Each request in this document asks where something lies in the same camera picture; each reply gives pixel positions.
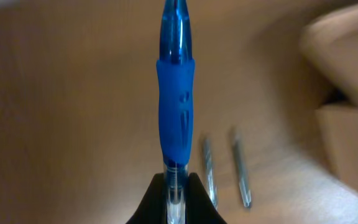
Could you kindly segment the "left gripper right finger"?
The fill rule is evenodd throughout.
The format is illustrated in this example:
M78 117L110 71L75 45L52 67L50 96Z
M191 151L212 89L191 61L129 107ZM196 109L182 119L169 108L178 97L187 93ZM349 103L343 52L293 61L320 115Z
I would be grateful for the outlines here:
M190 173L185 187L186 224L226 224L215 209L197 173Z

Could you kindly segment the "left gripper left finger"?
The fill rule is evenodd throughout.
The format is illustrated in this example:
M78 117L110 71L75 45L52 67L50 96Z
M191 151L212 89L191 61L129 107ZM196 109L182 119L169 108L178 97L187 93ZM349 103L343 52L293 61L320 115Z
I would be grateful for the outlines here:
M167 222L166 185L162 173L155 174L139 206L127 224L163 224Z

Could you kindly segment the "blue ballpoint pen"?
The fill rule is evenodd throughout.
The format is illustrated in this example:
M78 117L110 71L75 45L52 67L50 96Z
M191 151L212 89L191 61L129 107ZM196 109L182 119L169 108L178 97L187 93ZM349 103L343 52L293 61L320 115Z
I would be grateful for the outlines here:
M193 137L195 75L190 16L185 0L165 1L156 67L167 223L185 223L185 185Z

